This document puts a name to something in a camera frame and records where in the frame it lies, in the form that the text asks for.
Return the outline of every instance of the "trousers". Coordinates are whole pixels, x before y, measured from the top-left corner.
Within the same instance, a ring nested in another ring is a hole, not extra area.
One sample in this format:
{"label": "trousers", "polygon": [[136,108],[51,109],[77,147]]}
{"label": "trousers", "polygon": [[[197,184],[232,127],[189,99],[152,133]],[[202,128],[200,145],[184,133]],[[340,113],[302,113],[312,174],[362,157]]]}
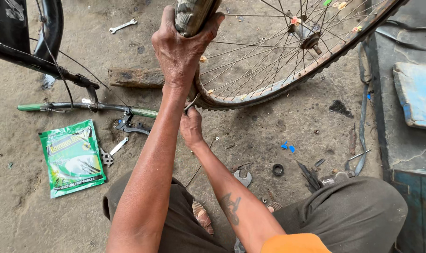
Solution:
{"label": "trousers", "polygon": [[[123,175],[104,196],[104,215],[109,220],[131,173]],[[191,208],[193,200],[173,178],[159,252],[229,252],[200,226]],[[287,234],[316,234],[333,253],[387,253],[407,212],[406,202],[394,187],[359,176],[324,187],[273,215]]]}

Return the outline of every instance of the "brake lever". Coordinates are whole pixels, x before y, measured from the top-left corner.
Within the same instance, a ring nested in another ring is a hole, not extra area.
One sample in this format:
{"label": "brake lever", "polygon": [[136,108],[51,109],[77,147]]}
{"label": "brake lever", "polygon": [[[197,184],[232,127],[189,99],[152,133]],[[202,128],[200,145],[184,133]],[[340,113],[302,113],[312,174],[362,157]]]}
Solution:
{"label": "brake lever", "polygon": [[130,124],[130,120],[132,119],[133,114],[125,114],[120,120],[118,120],[118,125],[115,127],[117,130],[124,131],[126,133],[142,133],[149,135],[151,131],[151,127],[145,128],[142,123],[138,123],[137,127],[132,127]]}

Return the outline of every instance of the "green handlebar grip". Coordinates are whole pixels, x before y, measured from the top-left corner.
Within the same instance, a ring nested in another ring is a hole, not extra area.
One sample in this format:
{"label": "green handlebar grip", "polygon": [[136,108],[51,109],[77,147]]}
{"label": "green handlebar grip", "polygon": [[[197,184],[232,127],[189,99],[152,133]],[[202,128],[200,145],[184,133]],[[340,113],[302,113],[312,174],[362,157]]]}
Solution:
{"label": "green handlebar grip", "polygon": [[44,106],[45,103],[41,104],[20,104],[17,109],[23,112],[26,111],[40,111],[40,107]]}
{"label": "green handlebar grip", "polygon": [[138,108],[138,107],[132,107],[130,110],[132,111],[133,115],[139,115],[139,116],[144,116],[149,118],[157,118],[157,114],[158,114],[158,112],[156,111]]}

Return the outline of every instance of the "washer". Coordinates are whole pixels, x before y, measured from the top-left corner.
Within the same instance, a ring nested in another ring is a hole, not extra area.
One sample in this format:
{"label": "washer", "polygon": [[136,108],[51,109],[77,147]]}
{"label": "washer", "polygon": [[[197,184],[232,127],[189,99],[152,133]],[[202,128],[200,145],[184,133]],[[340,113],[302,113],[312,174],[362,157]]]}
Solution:
{"label": "washer", "polygon": [[272,166],[272,173],[276,176],[283,175],[283,166],[281,164],[274,164]]}

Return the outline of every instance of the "orange shirt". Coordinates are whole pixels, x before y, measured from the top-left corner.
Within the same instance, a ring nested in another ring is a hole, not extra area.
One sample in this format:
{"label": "orange shirt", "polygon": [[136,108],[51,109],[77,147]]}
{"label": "orange shirt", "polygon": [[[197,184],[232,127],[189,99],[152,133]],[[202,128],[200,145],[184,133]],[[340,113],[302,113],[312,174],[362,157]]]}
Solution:
{"label": "orange shirt", "polygon": [[267,240],[261,253],[330,253],[315,234],[276,235]]}

